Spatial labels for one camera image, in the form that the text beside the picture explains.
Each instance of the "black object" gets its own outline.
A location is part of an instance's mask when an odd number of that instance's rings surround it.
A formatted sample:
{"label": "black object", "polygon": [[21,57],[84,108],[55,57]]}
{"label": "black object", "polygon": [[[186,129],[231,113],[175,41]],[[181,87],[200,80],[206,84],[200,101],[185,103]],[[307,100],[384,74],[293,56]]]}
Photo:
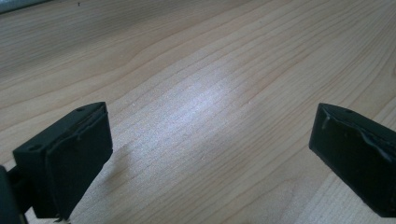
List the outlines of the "black object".
{"label": "black object", "polygon": [[381,217],[396,217],[396,133],[335,105],[318,105],[309,147]]}
{"label": "black object", "polygon": [[48,1],[50,0],[0,0],[0,14]]}
{"label": "black object", "polygon": [[7,174],[0,166],[0,223],[23,223],[31,206],[39,218],[68,219],[112,152],[105,103],[67,114],[15,149]]}

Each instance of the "tabletop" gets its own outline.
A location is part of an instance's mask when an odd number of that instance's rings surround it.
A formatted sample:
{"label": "tabletop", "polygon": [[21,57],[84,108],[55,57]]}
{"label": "tabletop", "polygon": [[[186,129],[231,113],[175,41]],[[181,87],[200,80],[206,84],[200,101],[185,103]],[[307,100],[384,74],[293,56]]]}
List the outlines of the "tabletop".
{"label": "tabletop", "polygon": [[114,153],[72,223],[395,223],[308,148],[318,103],[396,130],[395,40],[392,0],[55,0],[9,12],[0,163],[12,168],[12,150],[69,111],[106,102]]}

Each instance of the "black plastic block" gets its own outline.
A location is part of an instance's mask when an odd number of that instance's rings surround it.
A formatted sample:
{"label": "black plastic block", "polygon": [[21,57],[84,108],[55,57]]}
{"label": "black plastic block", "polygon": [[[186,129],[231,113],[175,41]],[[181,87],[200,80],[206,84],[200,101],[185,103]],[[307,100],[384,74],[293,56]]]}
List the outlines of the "black plastic block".
{"label": "black plastic block", "polygon": [[106,104],[72,111],[13,153],[35,188],[36,216],[68,219],[112,154]]}
{"label": "black plastic block", "polygon": [[319,104],[309,147],[381,217],[396,217],[396,133]]}

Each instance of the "wooden table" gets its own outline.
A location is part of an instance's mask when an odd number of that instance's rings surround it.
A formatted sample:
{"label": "wooden table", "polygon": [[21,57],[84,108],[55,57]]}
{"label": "wooden table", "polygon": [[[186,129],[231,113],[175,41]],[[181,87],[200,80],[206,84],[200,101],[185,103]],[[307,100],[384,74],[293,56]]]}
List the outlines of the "wooden table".
{"label": "wooden table", "polygon": [[396,130],[395,1],[57,0],[0,15],[0,52],[8,169],[107,102],[114,154],[72,223],[396,222],[307,145],[319,102]]}

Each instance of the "wood grain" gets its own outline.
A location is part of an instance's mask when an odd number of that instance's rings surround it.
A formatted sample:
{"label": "wood grain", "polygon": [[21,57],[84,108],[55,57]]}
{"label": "wood grain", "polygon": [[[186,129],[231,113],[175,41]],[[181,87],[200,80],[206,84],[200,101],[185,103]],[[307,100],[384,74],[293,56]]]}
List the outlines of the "wood grain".
{"label": "wood grain", "polygon": [[0,15],[0,162],[106,101],[114,154],[73,223],[395,223],[307,146],[319,102],[396,130],[395,40],[392,0],[57,0]]}

